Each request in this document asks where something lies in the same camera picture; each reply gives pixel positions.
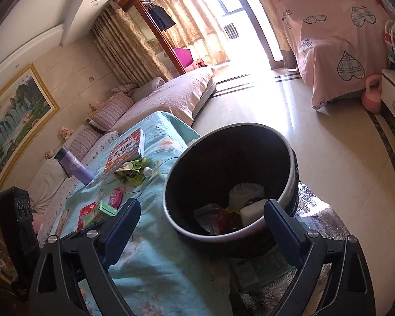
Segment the red white drink carton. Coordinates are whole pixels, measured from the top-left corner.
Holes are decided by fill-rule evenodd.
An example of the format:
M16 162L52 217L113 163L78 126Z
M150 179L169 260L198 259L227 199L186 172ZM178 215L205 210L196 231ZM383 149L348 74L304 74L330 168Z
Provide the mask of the red white drink carton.
M97 202L91 203L89 205L86 205L85 207L83 207L80 212L79 212L79 217L83 218L87 215L90 215L94 209L97 207Z

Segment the beige left curtain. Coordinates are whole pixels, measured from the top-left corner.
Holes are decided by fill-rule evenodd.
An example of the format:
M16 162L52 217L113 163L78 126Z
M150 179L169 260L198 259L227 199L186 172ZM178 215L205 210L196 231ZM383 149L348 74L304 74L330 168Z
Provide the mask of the beige left curtain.
M120 83L142 86L157 77L165 81L172 79L172 74L117 2L111 0L105 4L91 31L97 48Z

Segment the purple thermos bottle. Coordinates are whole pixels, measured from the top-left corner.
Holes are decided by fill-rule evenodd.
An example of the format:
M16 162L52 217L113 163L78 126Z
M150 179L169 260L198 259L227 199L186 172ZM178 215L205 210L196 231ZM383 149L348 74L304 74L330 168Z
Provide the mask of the purple thermos bottle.
M67 173L73 175L83 185L88 185L93 181L94 175L65 146L57 151L55 159Z

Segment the red crumpled snack bag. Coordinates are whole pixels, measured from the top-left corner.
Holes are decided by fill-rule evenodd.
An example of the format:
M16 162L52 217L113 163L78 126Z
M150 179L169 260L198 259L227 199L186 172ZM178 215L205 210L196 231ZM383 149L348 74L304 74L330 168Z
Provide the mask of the red crumpled snack bag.
M243 228L241 214L233 211L228 212L223 208L218 209L217 225L220 235L233 233Z

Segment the black round trash bin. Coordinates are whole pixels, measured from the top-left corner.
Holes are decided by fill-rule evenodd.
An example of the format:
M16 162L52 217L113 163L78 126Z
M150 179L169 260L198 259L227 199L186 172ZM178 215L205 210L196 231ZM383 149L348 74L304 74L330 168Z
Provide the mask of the black round trash bin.
M214 236L196 221L194 212L201 207L227 207L231 190L241 183L261 185L264 198L276 200L288 215L295 214L298 159L281 133L262 124L232 124L197 139L180 155L163 193L166 218L180 241L206 255L226 258L260 256L275 247L264 218Z

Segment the yellow snack wrapper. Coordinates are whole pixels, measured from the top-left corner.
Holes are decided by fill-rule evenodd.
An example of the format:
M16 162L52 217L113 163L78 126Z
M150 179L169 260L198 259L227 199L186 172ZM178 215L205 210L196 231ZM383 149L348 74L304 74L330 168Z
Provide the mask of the yellow snack wrapper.
M227 213L237 213L237 214L240 214L241 209L240 209L240 208L233 207L233 206L228 206L228 207L225 209L225 211L226 211Z

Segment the pink heart-print cover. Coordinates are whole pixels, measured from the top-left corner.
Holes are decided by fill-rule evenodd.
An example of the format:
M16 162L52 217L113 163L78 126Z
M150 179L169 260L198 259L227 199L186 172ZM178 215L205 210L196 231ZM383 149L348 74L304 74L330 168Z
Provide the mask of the pink heart-print cover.
M389 15L375 0L282 0L278 17L315 110L387 68Z

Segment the light blue floral tablecloth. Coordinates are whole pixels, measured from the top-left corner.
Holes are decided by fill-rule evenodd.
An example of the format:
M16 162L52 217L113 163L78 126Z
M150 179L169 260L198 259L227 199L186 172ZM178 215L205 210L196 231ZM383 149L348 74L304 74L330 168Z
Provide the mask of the light blue floral tablecloth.
M114 177L102 177L112 149L134 130L145 136L144 156L152 175L138 187L129 187ZM97 156L85 159L95 180L76 185L65 207L70 211L62 230L76 229L80 209L107 200L116 187L123 199L141 204L141 216L119 261L109 268L121 295L136 315L232 315L229 300L230 271L224 260L206 255L182 241L168 222L163 208L167 175L189 142L199 134L170 113L154 112L119 137Z

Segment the red children book stack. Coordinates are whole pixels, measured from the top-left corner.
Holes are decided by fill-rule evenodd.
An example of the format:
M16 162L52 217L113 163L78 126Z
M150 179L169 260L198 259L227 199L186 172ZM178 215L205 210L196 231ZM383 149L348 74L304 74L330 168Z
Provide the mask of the red children book stack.
M113 174L123 163L143 156L145 134L141 128L124 137L109 153L103 175Z

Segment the magenta chair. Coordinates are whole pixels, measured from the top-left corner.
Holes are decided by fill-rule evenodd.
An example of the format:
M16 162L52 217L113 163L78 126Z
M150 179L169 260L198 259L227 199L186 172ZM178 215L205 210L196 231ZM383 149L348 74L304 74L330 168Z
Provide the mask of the magenta chair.
M190 72L195 69L195 61L188 48L174 48L173 51L186 72Z

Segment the white pillow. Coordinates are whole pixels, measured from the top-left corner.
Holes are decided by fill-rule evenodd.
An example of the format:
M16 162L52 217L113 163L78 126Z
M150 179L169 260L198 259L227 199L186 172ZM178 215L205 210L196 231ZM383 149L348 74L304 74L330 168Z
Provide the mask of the white pillow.
M28 186L30 204L36 213L45 214L51 200L66 179L67 174L57 160L43 161Z

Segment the pink kettlebell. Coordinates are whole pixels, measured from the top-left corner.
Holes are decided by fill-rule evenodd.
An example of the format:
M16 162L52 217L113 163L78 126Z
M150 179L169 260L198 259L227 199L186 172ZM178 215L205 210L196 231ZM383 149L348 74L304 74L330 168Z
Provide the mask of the pink kettlebell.
M363 91L361 101L366 111L370 113L380 113L382 106L382 76L371 75L365 80L365 90Z

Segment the white sponge block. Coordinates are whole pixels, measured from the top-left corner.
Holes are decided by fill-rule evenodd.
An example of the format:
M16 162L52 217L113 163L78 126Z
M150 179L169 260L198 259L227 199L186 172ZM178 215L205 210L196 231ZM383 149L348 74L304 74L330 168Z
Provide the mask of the white sponge block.
M240 209L240 217L243 227L247 227L264 216L264 207L267 199L251 203Z

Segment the pink spoon-shaped pouch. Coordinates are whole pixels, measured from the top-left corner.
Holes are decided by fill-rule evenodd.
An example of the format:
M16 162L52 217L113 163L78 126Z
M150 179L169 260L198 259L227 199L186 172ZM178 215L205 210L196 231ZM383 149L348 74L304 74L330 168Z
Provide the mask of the pink spoon-shaped pouch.
M122 190L119 187L115 188L113 192L110 194L109 205L117 210L120 207L120 204L122 203L122 198L123 198Z

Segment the dark hanging garment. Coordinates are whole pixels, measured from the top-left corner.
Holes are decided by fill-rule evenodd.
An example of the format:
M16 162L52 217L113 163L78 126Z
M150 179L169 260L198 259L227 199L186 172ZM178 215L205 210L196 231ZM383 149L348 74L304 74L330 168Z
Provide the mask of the dark hanging garment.
M176 25L170 15L158 5L149 4L147 11L160 31L166 31Z

